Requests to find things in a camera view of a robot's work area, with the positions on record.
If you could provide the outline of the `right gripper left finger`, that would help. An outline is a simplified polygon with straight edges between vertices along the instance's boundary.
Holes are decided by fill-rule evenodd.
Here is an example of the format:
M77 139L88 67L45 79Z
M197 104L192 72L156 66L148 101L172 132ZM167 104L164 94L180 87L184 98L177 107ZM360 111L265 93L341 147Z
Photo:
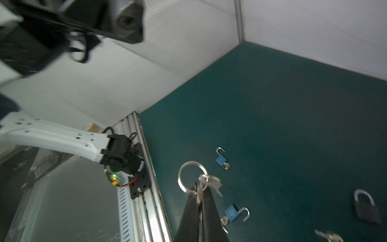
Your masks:
M200 206L198 195L190 194L184 207L179 228L174 236L174 242L199 241Z

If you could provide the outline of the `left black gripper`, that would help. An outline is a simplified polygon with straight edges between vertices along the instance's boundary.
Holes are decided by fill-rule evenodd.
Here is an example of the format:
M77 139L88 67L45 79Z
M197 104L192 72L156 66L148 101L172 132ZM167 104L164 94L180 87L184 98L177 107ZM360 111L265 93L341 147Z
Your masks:
M22 77L52 64L63 53L85 64L100 40L95 30L106 1L1 1L15 16L1 24L1 63Z

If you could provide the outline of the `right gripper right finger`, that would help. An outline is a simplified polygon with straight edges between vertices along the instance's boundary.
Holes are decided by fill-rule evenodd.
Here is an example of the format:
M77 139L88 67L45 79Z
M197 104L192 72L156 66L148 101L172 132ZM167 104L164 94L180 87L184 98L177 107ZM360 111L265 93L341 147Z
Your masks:
M204 242L228 242L222 228L219 213L210 188L203 191L202 199L202 238Z

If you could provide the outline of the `blue padlock with keys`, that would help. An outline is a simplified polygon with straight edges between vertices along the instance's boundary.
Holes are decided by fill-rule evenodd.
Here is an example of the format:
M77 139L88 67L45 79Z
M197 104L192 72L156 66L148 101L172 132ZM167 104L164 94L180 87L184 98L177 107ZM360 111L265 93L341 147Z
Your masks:
M246 216L243 218L243 221L246 222L251 215L251 212L247 207L242 207L240 209L237 209L234 205L230 205L225 210L225 215L220 218L220 221L221 221L221 226L226 234L229 234L229 231L226 228L226 225L236 221L239 218L239 216L244 212L247 213Z

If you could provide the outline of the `silver keys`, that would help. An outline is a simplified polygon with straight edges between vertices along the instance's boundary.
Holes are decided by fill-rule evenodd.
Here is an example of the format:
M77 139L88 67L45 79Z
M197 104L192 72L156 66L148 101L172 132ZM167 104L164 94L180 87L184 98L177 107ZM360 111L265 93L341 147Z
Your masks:
M196 185L196 188L194 190L188 189L181 180L181 173L183 169L190 165L198 167L203 172L203 174L199 175L198 177L199 183ZM204 199L204 191L208 187L214 189L220 197L223 197L223 193L220 190L221 187L223 186L222 181L218 177L208 174L205 167L196 161L186 162L180 167L178 172L178 185L183 192L187 194L196 195L196 200L198 205L201 205Z
M344 242L343 238L336 233L332 233L332 232L324 233L324 232L319 231L319 230L314 230L314 233L317 236L326 239L328 242Z

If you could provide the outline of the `black padlock with keys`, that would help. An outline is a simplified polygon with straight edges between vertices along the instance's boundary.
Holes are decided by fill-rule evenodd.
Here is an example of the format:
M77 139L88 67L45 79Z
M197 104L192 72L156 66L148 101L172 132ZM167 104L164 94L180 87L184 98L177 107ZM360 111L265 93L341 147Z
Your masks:
M371 194L362 189L356 189L354 191L354 204L357 213L357 217L361 220L382 225L382 218L380 215L380 211L376 206L373 197ZM366 196L368 198L367 202L361 202L359 200L360 196Z

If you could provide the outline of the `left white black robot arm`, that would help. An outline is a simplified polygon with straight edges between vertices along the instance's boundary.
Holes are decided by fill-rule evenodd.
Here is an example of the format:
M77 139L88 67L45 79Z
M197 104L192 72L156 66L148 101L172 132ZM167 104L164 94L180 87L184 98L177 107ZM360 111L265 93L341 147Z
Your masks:
M61 54L81 64L102 37L141 43L143 1L2 1L17 20L1 26L1 61L23 78L35 75ZM1 96L1 141L82 156L113 172L139 174L144 160L133 137L81 131L34 118Z

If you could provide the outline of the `blue padlock left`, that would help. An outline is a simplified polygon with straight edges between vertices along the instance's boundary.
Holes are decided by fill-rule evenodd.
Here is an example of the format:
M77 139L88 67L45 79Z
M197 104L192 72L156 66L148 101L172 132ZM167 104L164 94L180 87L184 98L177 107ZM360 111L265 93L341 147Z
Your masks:
M229 170L231 165L228 162L228 159L223 155L224 152L225 152L225 150L222 147L218 147L216 149L216 153L218 155L218 157L216 158L216 161L225 170Z

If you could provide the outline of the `white tape roll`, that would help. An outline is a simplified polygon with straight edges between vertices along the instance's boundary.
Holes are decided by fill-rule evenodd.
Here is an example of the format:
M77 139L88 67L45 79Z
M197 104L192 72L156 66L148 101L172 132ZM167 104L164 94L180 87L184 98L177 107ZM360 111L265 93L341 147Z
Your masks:
M88 123L87 126L84 128L84 131L92 133L101 133L103 130L104 128L101 128L95 123Z

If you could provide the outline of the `green table mat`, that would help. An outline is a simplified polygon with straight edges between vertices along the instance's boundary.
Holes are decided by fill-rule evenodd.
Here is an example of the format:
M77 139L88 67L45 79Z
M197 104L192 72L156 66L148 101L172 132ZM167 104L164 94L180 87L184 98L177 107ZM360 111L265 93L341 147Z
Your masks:
M180 167L221 179L218 213L247 207L232 242L384 242L387 225L358 219L353 193L387 219L387 83L243 43L142 112L140 121L172 234L187 200ZM216 149L231 167L225 170Z

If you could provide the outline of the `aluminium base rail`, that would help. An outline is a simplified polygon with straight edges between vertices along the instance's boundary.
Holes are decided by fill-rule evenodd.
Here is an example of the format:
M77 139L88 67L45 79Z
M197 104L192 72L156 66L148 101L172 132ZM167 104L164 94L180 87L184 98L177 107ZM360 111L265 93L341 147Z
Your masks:
M136 132L132 148L143 158L138 179L128 187L118 188L121 241L171 242L171 230L139 114L131 113L113 128L126 136Z

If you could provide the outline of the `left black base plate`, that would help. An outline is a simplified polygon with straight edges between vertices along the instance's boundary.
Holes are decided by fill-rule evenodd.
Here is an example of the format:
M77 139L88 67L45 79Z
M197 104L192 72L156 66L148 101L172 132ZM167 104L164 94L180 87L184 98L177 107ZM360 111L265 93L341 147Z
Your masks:
M133 146L134 153L141 159L141 170L138 172L137 180L129 186L131 199L141 196L146 189L151 187L151 179L145 161L145 154L142 144L139 142Z

